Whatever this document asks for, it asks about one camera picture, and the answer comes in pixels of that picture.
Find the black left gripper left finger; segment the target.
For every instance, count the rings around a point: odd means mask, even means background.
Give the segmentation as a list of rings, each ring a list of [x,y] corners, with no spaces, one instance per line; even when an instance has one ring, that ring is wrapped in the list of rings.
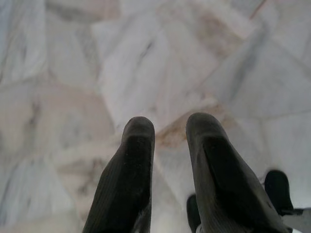
[[[155,129],[137,116],[103,170],[82,233],[150,233]]]

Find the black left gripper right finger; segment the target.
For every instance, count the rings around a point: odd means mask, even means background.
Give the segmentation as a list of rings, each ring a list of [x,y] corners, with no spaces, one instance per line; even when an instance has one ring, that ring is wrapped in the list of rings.
[[[215,117],[192,114],[186,136],[203,233],[290,233]]]

